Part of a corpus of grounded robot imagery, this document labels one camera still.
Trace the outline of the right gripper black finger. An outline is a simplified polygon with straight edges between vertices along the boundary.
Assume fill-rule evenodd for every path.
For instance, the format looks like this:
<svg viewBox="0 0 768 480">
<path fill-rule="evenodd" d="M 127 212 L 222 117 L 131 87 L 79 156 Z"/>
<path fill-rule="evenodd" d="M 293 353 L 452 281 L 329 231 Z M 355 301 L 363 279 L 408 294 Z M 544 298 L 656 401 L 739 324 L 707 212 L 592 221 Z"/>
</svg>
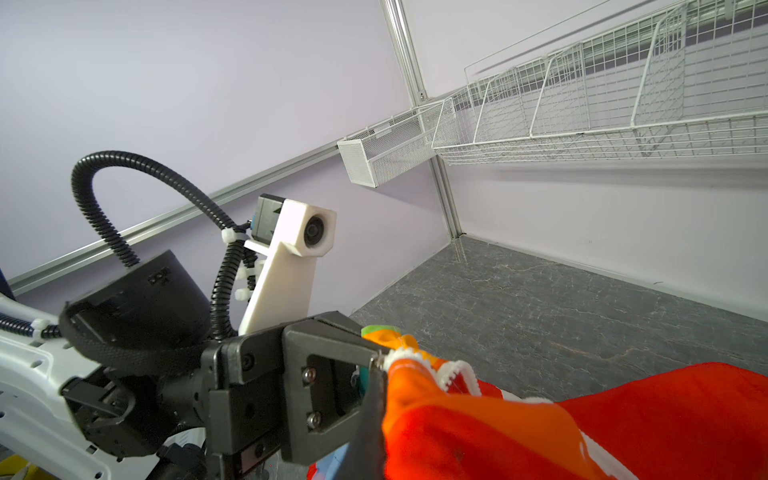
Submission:
<svg viewBox="0 0 768 480">
<path fill-rule="evenodd" d="M 387 453 L 382 423 L 386 409 L 387 373 L 378 368 L 371 368 L 358 429 L 348 444 L 335 479 L 383 480 L 385 478 Z"/>
</svg>

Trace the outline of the colourful rainbow kids jacket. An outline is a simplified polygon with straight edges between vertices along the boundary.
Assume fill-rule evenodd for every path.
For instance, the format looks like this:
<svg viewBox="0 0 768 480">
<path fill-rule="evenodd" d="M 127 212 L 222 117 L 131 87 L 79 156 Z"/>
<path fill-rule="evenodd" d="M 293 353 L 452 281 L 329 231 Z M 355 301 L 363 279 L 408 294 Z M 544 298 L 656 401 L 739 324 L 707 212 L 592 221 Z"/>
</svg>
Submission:
<svg viewBox="0 0 768 480">
<path fill-rule="evenodd" d="M 389 325 L 384 479 L 763 479 L 767 379 L 703 363 L 555 402 L 478 379 Z M 348 444 L 312 464 L 335 479 Z"/>
</svg>

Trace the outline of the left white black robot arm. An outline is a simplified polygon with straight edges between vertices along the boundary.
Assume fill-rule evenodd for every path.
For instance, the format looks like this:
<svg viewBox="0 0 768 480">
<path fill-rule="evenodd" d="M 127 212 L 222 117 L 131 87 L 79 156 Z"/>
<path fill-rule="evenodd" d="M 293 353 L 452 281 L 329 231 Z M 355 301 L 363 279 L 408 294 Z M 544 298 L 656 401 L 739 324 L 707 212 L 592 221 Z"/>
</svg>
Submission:
<svg viewBox="0 0 768 480">
<path fill-rule="evenodd" d="M 210 297 L 171 253 L 132 263 L 35 335 L 89 361 L 53 399 L 96 449 L 158 455 L 157 479 L 243 479 L 274 453 L 307 465 L 353 438 L 369 410 L 351 377 L 383 348 L 337 312 L 236 334 L 241 257 L 227 248 Z"/>
</svg>

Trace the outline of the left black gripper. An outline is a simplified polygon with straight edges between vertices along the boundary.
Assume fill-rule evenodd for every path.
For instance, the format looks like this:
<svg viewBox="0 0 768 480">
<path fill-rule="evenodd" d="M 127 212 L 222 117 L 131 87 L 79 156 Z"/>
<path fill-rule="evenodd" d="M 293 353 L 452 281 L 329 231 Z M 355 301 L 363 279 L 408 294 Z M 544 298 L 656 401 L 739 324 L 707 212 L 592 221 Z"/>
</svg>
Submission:
<svg viewBox="0 0 768 480">
<path fill-rule="evenodd" d="M 201 360 L 207 476 L 243 479 L 275 452 L 310 465 L 350 442 L 359 374 L 384 348 L 337 312 L 230 338 Z"/>
</svg>

